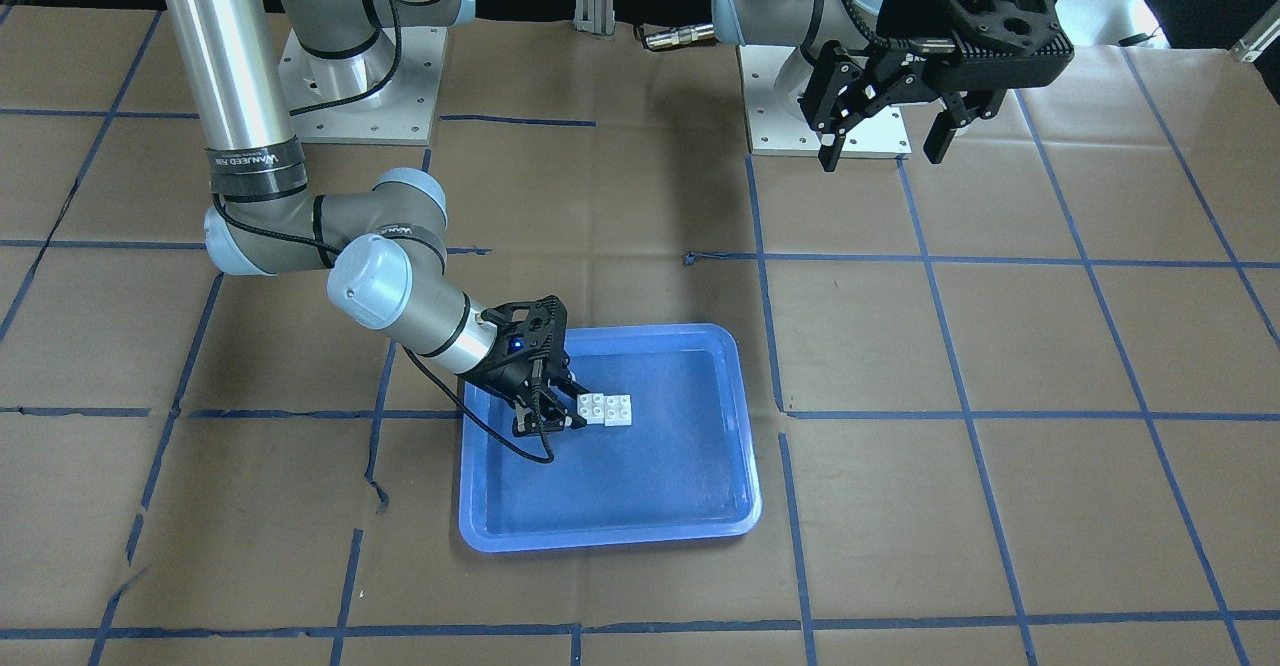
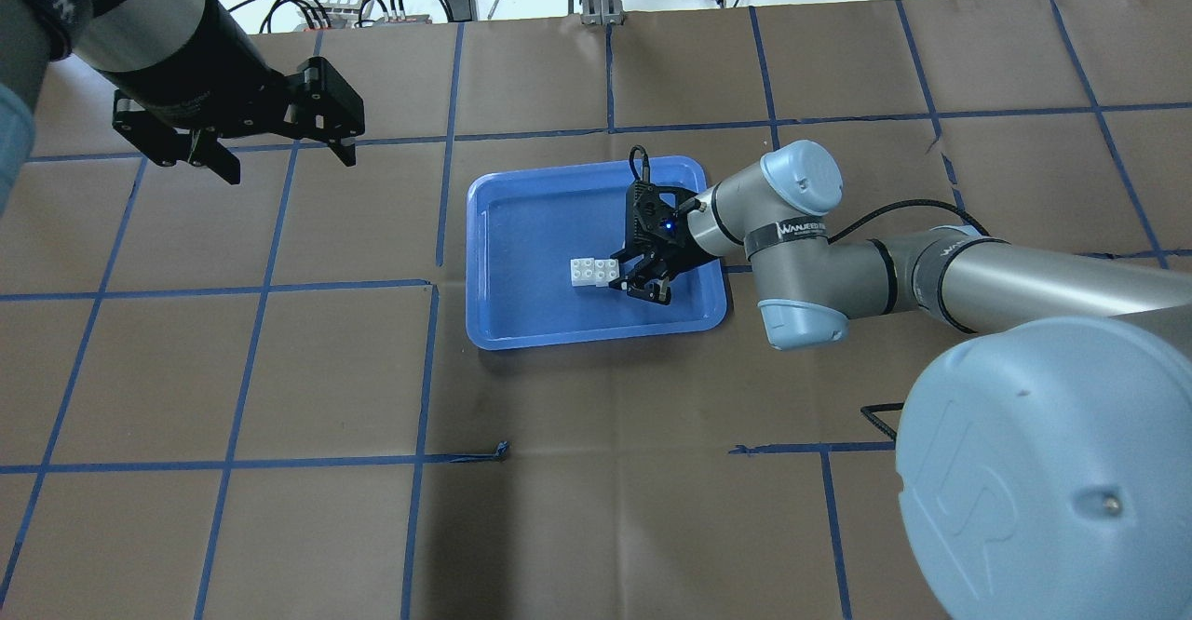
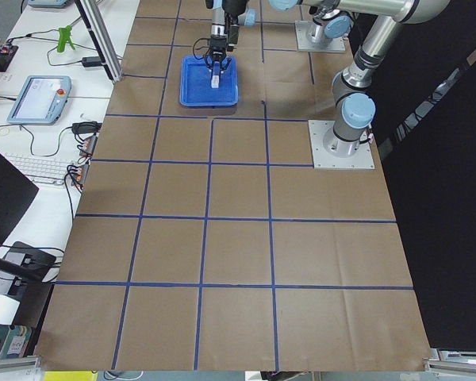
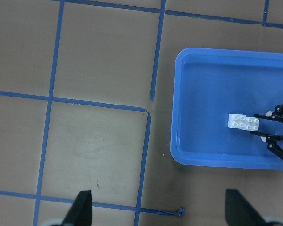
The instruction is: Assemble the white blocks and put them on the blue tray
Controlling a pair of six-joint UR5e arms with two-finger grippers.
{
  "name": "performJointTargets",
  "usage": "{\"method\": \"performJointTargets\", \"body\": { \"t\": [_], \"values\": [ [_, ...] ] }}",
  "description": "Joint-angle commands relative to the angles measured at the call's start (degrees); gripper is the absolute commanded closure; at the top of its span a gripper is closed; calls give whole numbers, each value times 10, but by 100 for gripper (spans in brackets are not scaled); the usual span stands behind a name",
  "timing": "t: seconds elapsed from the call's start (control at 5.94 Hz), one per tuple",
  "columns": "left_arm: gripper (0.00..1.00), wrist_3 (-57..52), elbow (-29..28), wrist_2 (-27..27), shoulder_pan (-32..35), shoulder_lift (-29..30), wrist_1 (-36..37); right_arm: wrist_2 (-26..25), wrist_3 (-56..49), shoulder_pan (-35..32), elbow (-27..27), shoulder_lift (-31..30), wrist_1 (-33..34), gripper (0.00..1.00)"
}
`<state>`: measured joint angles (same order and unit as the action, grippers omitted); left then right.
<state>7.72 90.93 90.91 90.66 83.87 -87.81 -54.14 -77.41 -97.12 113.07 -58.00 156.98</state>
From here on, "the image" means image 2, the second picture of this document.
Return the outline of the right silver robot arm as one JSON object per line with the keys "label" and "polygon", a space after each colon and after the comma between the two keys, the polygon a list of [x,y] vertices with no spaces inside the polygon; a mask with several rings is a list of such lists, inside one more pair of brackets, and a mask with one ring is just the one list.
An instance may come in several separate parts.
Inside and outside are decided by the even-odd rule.
{"label": "right silver robot arm", "polygon": [[669,304],[735,252],[775,351],[909,314],[957,336],[890,426],[900,522],[948,616],[1187,619],[1188,273],[1014,244],[948,203],[951,224],[848,241],[813,141],[702,191],[652,166],[631,145],[613,289]]}

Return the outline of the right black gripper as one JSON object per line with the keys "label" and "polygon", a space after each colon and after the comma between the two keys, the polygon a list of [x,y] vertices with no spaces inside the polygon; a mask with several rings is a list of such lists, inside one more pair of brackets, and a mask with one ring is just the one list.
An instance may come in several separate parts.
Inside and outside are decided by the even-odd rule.
{"label": "right black gripper", "polygon": [[626,192],[625,243],[609,258],[615,275],[608,289],[669,305],[673,279],[704,264],[704,250],[688,225],[688,213],[701,207],[699,193],[690,190],[642,180],[631,182]]}

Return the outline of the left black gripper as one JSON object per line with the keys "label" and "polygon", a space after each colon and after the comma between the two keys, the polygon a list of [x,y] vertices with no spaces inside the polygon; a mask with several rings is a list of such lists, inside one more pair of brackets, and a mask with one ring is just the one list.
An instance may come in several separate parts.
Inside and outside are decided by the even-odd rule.
{"label": "left black gripper", "polygon": [[241,182],[241,162],[226,138],[278,135],[328,145],[346,167],[358,163],[355,140],[366,131],[364,99],[324,57],[311,57],[297,73],[273,70],[255,88],[231,95],[207,93],[170,112],[114,91],[114,132],[162,167],[187,163],[212,170],[223,182]]}

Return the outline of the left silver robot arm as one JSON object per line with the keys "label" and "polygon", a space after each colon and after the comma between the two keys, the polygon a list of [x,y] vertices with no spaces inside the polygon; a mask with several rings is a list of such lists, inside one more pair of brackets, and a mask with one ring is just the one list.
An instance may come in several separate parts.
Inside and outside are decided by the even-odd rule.
{"label": "left silver robot arm", "polygon": [[114,85],[112,128],[156,165],[238,184],[224,141],[255,135],[310,140],[356,162],[356,89],[319,56],[292,75],[272,68],[221,0],[4,0],[4,197],[33,153],[46,68],[73,56]]}

